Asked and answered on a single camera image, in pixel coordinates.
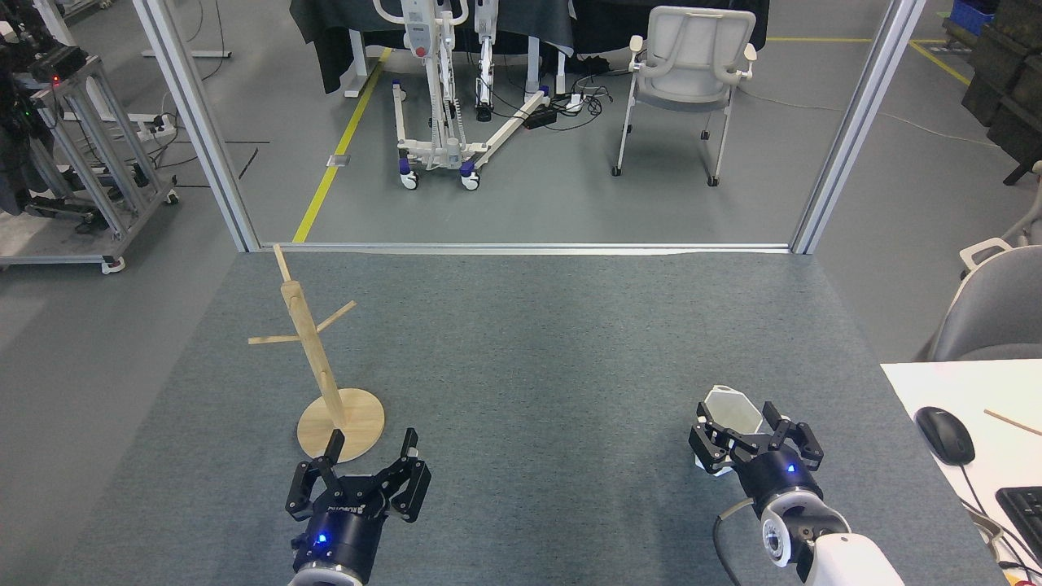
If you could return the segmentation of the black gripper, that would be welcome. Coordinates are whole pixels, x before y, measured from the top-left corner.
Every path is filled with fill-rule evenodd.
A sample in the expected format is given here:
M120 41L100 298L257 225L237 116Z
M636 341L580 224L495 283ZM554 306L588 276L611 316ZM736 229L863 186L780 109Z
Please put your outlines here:
M782 415L773 401L765 401L760 412L771 429L766 440L771 450L742 460L741 457L758 451L755 405L736 400L700 401L696 408L696 422L689 434L689 445L700 466L708 474L720 475L734 465L742 489L753 500L756 517L762 516L770 500L797 488L823 497L818 482L811 474L819 470L823 449L811 428ZM786 441L793 448L784 448Z
M294 472L284 509L291 518L308 520L304 533L291 542L296 557L291 564L293 582L368 582L387 516L395 514L407 523L416 522L431 471L419 456L419 434L406 429L401 455L373 475L369 490L361 482L349 482L344 496L341 479L334 474L344 446L340 429L329 436L324 453L301 462ZM319 478L327 488L311 500Z

